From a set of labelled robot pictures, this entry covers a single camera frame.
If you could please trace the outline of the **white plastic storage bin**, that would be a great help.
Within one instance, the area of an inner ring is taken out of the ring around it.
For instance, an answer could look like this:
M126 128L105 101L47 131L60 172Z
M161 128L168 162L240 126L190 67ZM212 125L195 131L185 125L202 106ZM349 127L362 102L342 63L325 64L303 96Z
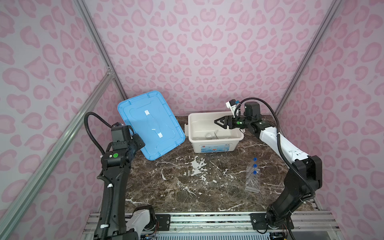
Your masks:
M185 134L195 153L232 152L244 139L240 129L223 129L214 120L231 115L231 112L192 113L185 125Z

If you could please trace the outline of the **blue plastic bin lid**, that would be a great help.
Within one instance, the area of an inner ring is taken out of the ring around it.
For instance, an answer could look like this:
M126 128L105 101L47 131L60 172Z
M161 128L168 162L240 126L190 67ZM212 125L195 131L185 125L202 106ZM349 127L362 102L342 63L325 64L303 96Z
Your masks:
M181 145L185 139L178 120L159 91L151 91L118 104L124 123L133 128L145 143L141 149L154 161Z

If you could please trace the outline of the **blue-capped test tube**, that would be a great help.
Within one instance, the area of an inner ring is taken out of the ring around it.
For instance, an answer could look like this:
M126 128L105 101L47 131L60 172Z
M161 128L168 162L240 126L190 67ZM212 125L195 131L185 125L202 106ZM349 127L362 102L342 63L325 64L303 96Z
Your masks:
M248 167L247 167L247 175L248 176L253 176L253 175L256 175L258 173L258 165L257 164L250 164Z
M247 174L246 184L249 186L256 186L259 184L259 174L258 171L251 171Z
M257 158L253 158L251 163L248 165L248 170L253 171L254 169L256 169L258 167L257 160L258 160Z

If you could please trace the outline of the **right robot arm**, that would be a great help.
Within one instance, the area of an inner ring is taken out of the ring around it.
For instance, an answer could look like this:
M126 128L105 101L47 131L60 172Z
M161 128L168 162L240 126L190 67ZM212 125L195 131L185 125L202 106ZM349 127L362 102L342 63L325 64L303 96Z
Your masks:
M266 224L271 229L289 223L291 215L306 201L316 196L323 185L322 160L300 150L281 131L280 121L272 107L259 98L242 101L232 99L226 103L232 115L216 119L214 123L223 129L247 130L267 144L288 166L284 190L268 206Z

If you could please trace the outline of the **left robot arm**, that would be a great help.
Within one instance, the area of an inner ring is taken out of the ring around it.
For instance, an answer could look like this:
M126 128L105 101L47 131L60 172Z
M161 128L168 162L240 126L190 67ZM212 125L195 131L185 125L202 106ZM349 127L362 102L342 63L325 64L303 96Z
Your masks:
M101 158L104 182L103 199L94 240L108 240L127 232L125 196L131 164L145 143L131 126L116 123L111 128L112 142Z

